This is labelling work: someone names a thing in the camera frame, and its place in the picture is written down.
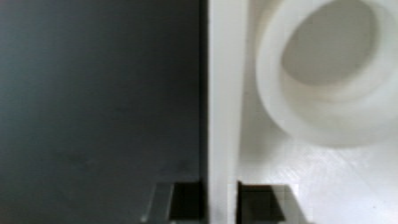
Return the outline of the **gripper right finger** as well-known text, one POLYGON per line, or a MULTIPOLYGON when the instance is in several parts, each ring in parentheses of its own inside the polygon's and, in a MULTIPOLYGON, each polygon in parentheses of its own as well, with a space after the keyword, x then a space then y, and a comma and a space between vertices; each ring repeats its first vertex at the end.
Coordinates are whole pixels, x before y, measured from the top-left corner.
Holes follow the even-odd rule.
POLYGON ((237 224, 312 224, 289 185, 239 183, 237 224))

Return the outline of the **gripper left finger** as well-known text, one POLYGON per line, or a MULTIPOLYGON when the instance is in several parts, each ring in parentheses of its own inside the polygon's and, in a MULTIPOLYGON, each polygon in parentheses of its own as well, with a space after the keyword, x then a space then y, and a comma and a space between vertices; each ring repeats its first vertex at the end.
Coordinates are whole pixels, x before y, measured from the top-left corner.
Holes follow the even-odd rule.
POLYGON ((202 182, 164 182, 155 185, 141 224, 205 224, 202 182))

